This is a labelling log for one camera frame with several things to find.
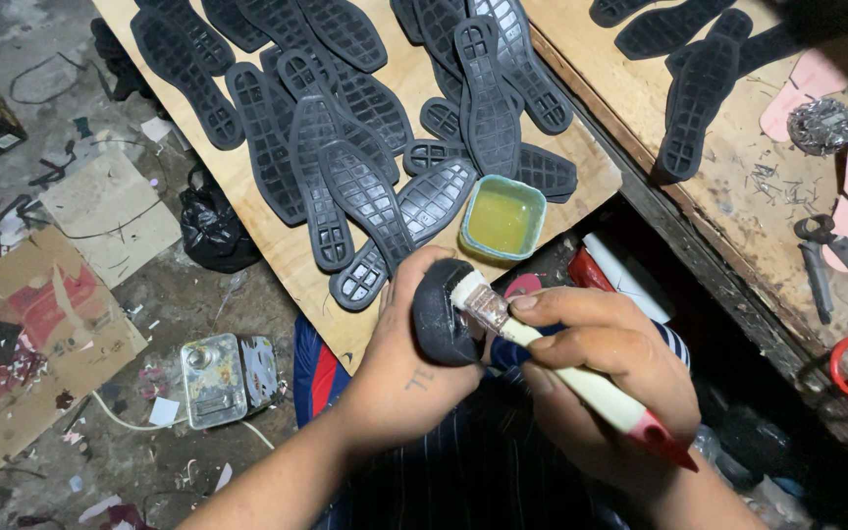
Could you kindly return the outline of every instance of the concrete floor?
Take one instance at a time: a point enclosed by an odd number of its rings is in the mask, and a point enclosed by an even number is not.
[[[78,160],[68,168],[68,175],[100,156],[102,146],[90,145],[93,138],[81,140],[72,122],[87,116],[94,133],[106,129],[109,138],[145,143],[153,151],[162,147],[159,160],[171,183],[168,189],[163,189],[162,197],[178,218],[182,211],[178,192],[186,187],[185,176],[197,158],[194,151],[183,151],[173,135],[157,146],[142,134],[139,124],[156,114],[150,102],[137,93],[122,103],[108,101],[92,67],[88,72],[78,72],[60,60],[52,61],[47,68],[16,84],[15,98],[43,99],[79,81],[70,92],[38,106],[21,105],[8,97],[9,83],[17,74],[56,52],[77,63],[92,59],[113,86],[115,79],[96,54],[89,30],[90,20],[98,16],[88,1],[0,2],[0,93],[29,136],[24,144],[0,157],[0,205],[8,204],[21,193],[34,196],[41,192],[40,187],[27,185],[49,171],[38,160],[63,164],[67,159],[64,145],[69,139],[77,140]],[[163,181],[164,175],[152,153],[139,146],[112,145],[120,146],[147,179]],[[113,295],[124,307],[143,306],[133,322],[145,337],[153,338],[136,360],[117,373],[103,390],[105,395],[119,392],[112,401],[120,408],[125,407],[120,412],[123,419],[132,424],[147,424],[153,402],[143,397],[143,391],[149,391],[154,383],[165,389],[161,392],[164,397],[183,400],[179,348],[212,332],[267,337],[274,345],[281,378],[292,381],[293,321],[299,312],[296,305],[264,261],[237,275],[239,284],[217,322],[216,314],[228,294],[232,277],[196,265],[186,256],[181,242],[113,289]],[[148,330],[156,319],[161,319],[159,325]],[[139,372],[147,367],[159,368],[162,373],[153,382],[141,379]],[[153,433],[131,431],[113,423],[92,400],[82,414],[86,424],[75,428],[86,438],[71,446],[60,436],[76,413],[76,407],[69,410],[13,460],[20,467],[47,478],[0,475],[0,528],[14,528],[19,516],[51,517],[66,528],[96,528],[101,522],[99,518],[77,524],[78,517],[91,505],[114,494],[119,494],[125,504],[136,504],[140,511],[145,506],[149,524],[173,528],[214,490],[226,463],[231,464],[238,476],[269,452],[253,432],[240,424],[207,432],[191,430],[187,424]],[[251,422],[277,445],[295,430],[292,402],[287,399],[278,403],[276,409],[265,410]],[[82,451],[83,443],[87,445]],[[196,461],[189,475],[186,465],[190,460]],[[83,479],[83,489],[77,493],[68,484],[73,476]]]

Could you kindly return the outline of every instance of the wooden table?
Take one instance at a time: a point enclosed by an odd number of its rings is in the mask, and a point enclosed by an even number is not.
[[[532,20],[536,52],[648,174],[665,133],[666,95],[672,81],[663,64],[665,56],[628,60],[613,44],[628,21],[610,29],[595,25],[588,14],[589,1],[522,1]],[[648,8],[671,5],[675,3]],[[734,6],[751,16],[754,34],[778,22],[760,0],[738,0]],[[696,38],[707,31],[708,27]],[[827,269],[836,309],[833,322],[821,325],[793,232],[794,222],[810,213],[803,205],[791,204],[796,191],[812,212],[831,212],[837,197],[836,160],[806,157],[790,142],[774,143],[762,135],[758,124],[798,56],[740,79],[708,129],[699,173],[687,182],[664,186],[663,191],[689,221],[680,234],[697,229],[760,298],[763,311],[772,312],[790,332],[780,324],[764,329],[766,319],[757,315],[744,319],[745,331],[758,334],[761,355],[769,356],[837,438],[848,442],[848,403],[823,399],[830,383],[821,373],[829,349],[848,336],[848,273]],[[848,105],[848,90],[834,97]],[[776,175],[761,177],[759,164],[774,169]],[[667,242],[680,258],[689,259],[675,238]],[[705,278],[709,291],[723,304],[731,301],[725,309],[736,319],[753,313],[750,305],[735,304],[741,298],[734,296],[731,284],[713,285],[722,277]]]
[[[247,146],[242,145],[228,152],[212,146],[182,93],[159,79],[146,66],[136,48],[129,25],[137,12],[135,2],[93,1],[156,92],[159,101],[224,189],[270,268],[346,369],[350,373],[354,372],[377,321],[377,303],[360,313],[349,313],[336,305],[336,301],[329,296],[329,276],[320,271],[313,261],[306,225],[288,228],[261,198],[254,184]],[[415,137],[432,138],[418,121],[424,102],[430,97],[441,95],[427,53],[422,47],[407,42],[387,0],[357,0],[353,3],[371,18],[388,52],[388,64],[376,72],[375,77],[393,90],[404,104]],[[200,0],[191,0],[191,4],[206,18]],[[259,52],[246,54],[235,47],[235,54],[238,61],[250,61],[260,66]],[[227,96],[224,79],[217,78],[215,82]],[[539,240],[541,245],[573,226],[616,193],[621,185],[620,171],[577,117],[571,127],[557,137],[542,134],[524,114],[521,125],[524,141],[544,147],[578,165],[578,190],[567,203],[548,205],[548,217]],[[407,181],[407,175],[402,175],[398,187]],[[463,214],[461,211],[450,226],[433,240],[433,244],[457,247]],[[355,248],[358,249],[367,237],[356,225],[351,227],[351,232]],[[473,261],[490,280],[507,270],[506,267],[475,261],[463,253],[460,256]]]

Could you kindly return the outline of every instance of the wrist tattoo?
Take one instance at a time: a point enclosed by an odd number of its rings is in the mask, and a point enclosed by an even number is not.
[[[411,375],[411,380],[404,386],[404,389],[408,391],[412,386],[418,386],[426,392],[427,385],[424,383],[427,381],[433,381],[433,373],[427,373],[420,368],[415,368],[415,372]]]

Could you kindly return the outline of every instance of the red brush handle tip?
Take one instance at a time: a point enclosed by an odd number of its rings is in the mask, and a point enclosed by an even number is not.
[[[640,421],[630,429],[627,436],[645,447],[647,451],[653,452],[653,454],[676,464],[680,468],[699,473],[699,466],[695,464],[695,460],[689,454],[689,446],[683,446],[674,439],[673,435],[669,434],[666,427],[649,410],[643,413]]]

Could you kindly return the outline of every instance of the paintbrush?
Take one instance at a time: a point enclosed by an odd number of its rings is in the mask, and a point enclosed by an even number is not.
[[[509,314],[509,303],[493,291],[479,271],[470,271],[454,285],[456,278],[445,284],[454,307],[469,313],[504,340],[524,348],[542,337],[537,329]],[[643,403],[620,390],[606,374],[587,367],[561,368],[554,372],[598,416],[624,436],[679,467],[699,471],[689,455],[689,447],[677,442]]]

